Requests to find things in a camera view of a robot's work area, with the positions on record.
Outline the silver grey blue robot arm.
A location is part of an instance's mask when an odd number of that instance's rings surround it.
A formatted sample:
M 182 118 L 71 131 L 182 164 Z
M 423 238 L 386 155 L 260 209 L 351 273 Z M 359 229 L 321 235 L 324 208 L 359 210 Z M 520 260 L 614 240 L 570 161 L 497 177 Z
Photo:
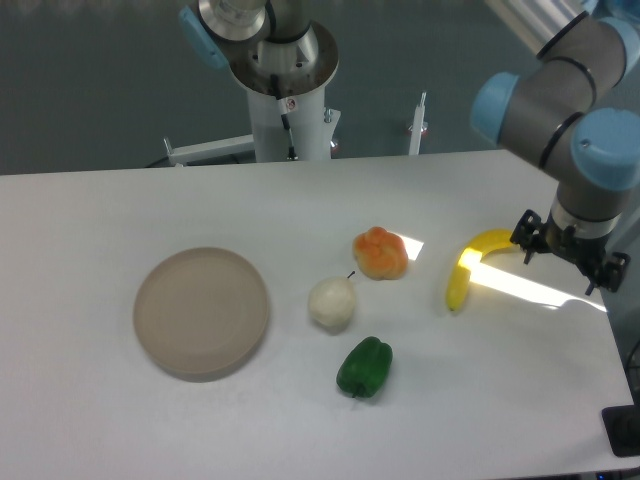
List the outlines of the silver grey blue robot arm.
M 616 291 L 630 258 L 606 248 L 639 183 L 639 118 L 598 100 L 639 59 L 639 35 L 618 18 L 593 18 L 576 1 L 493 1 L 491 10 L 540 61 L 527 78 L 491 77 L 470 123 L 556 180 L 550 213 L 525 213 L 509 242 L 527 256 L 574 264 L 591 288 Z M 332 35 L 304 1 L 196 1 L 178 15 L 201 61 L 245 89 L 260 162 L 325 160 L 337 114 L 324 90 L 338 66 Z

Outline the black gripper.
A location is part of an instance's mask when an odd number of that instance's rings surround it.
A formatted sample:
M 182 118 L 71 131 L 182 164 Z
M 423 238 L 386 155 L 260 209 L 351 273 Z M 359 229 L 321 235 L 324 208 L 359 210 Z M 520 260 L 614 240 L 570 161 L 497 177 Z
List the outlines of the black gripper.
M 604 222 L 590 222 L 563 212 L 550 212 L 546 224 L 533 210 L 526 210 L 512 231 L 510 242 L 524 252 L 525 264 L 535 254 L 549 253 L 585 267 L 589 280 L 586 295 L 595 289 L 617 293 L 626 278 L 630 256 L 623 252 L 605 255 Z

